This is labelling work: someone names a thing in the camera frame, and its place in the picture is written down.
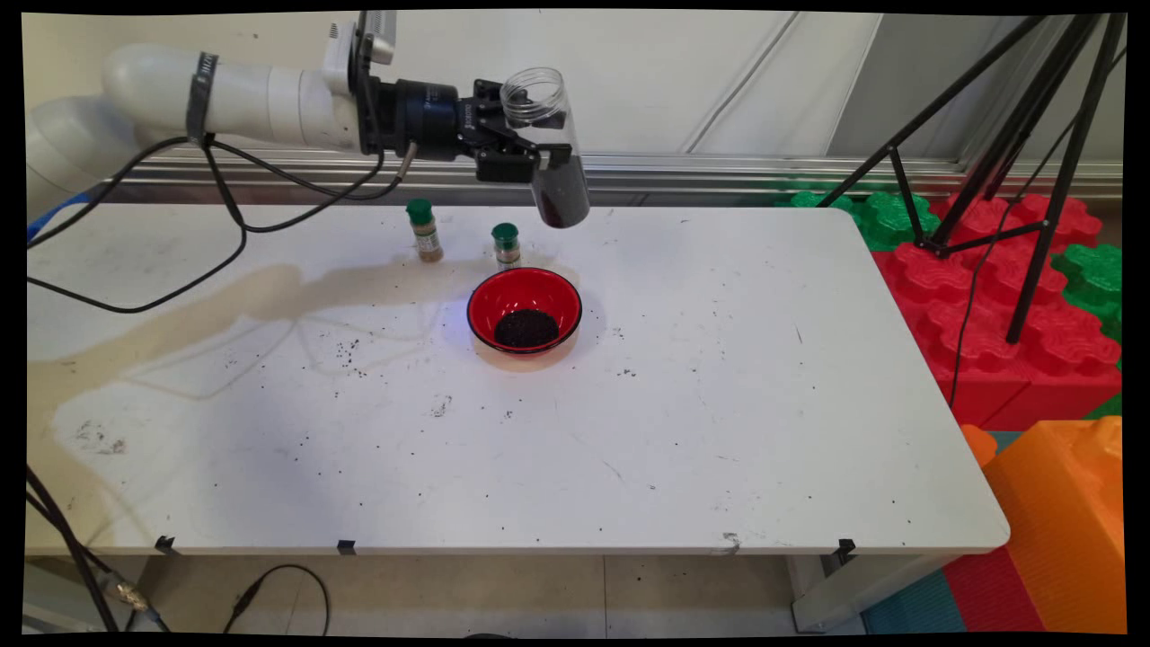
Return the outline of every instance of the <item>green lid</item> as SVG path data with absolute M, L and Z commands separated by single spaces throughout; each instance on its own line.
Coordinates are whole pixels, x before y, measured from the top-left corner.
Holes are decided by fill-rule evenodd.
M 500 222 L 491 230 L 491 237 L 496 239 L 496 247 L 513 249 L 519 244 L 519 229 L 511 222 Z
M 407 217 L 412 224 L 427 224 L 431 222 L 431 201 L 416 198 L 407 202 Z

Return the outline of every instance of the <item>black seeds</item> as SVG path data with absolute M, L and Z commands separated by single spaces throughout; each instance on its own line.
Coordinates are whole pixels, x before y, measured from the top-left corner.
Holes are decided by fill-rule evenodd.
M 531 348 L 559 337 L 559 323 L 542 309 L 516 309 L 496 323 L 496 344 L 511 348 Z

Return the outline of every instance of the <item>tile floor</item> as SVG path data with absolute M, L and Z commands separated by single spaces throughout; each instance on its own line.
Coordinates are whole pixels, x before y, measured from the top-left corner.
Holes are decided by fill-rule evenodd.
M 216 633 L 267 569 L 323 578 L 331 636 L 695 638 L 792 636 L 779 557 L 156 557 L 140 580 L 172 631 Z M 267 580 L 235 633 L 316 634 L 323 596 L 298 570 Z M 135 631 L 154 631 L 137 618 Z M 858 618 L 834 634 L 864 633 Z

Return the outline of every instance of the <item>wall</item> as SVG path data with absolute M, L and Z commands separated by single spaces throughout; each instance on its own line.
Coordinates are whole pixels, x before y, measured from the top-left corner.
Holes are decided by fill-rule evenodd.
M 856 92 L 829 148 L 831 155 L 866 156 L 997 44 L 1019 16 L 884 14 Z M 1020 159 L 1038 160 L 1078 111 L 1105 20 L 1099 21 Z M 1050 16 L 899 147 L 906 157 L 957 160 L 967 144 L 996 131 L 1037 70 L 1070 16 Z M 1126 45 L 1124 32 L 1119 49 Z M 1121 161 L 1126 61 L 1107 79 L 1090 128 L 1084 161 Z M 1061 157 L 1055 155 L 1055 161 Z
M 1010 32 L 1018 16 L 883 14 L 829 153 L 868 156 Z M 1032 32 L 1027 38 L 1033 39 Z M 971 125 L 1027 51 L 1003 55 L 899 146 L 904 157 L 957 160 Z
M 1090 70 L 1094 61 L 1098 56 L 1098 47 L 1102 45 L 1102 33 L 1106 30 L 1106 20 L 1098 21 L 1090 40 L 1074 61 L 1074 66 L 1066 74 L 1063 84 L 1058 87 L 1058 93 L 1050 101 L 1042 120 L 1035 125 L 1030 139 L 1022 148 L 1022 159 L 1042 159 L 1046 151 L 1053 145 L 1058 134 L 1061 133 L 1066 124 L 1074 118 L 1082 106 L 1082 94 L 1086 92 L 1086 84 L 1090 79 Z M 1126 29 L 1122 29 L 1122 38 L 1118 41 L 1118 51 L 1126 47 Z M 1102 99 L 1098 100 L 1098 109 L 1090 122 L 1090 133 L 1082 148 L 1082 160 L 1122 160 L 1122 139 L 1126 120 L 1126 59 L 1114 68 L 1114 71 L 1106 77 L 1106 86 L 1102 91 Z M 1061 159 L 1061 151 L 1066 148 L 1063 144 L 1059 152 L 1055 153 L 1056 160 Z
M 354 11 L 198 16 L 23 14 L 24 109 L 99 92 L 100 61 L 153 41 L 252 63 L 320 66 L 331 21 Z M 789 11 L 630 9 L 401 10 L 384 80 L 500 80 L 562 71 L 585 152 L 685 151 Z M 803 13 L 696 152 L 822 155 L 879 14 Z

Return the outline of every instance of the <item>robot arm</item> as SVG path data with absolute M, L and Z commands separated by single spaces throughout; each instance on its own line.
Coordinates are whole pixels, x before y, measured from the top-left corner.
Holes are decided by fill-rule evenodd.
M 460 100 L 448 85 L 404 79 L 390 84 L 370 76 L 371 62 L 391 62 L 390 14 L 361 11 L 358 23 L 332 24 L 321 70 L 220 60 L 206 130 L 369 155 L 381 152 L 381 141 L 399 154 L 414 141 L 419 159 L 476 159 L 476 176 L 484 182 L 535 184 L 570 159 L 574 141 L 536 144 L 507 128 L 498 83 L 476 80 L 475 97 Z M 129 45 L 105 61 L 102 95 L 57 99 L 26 115 L 29 223 L 114 174 L 143 147 L 184 133 L 198 62 L 198 52 Z M 378 106 L 378 132 L 363 92 L 371 92 Z M 564 114 L 532 125 L 561 130 Z M 582 168 L 564 177 L 565 193 L 582 199 L 568 200 L 558 210 L 549 202 L 546 213 L 539 203 L 553 226 L 573 225 L 590 208 Z

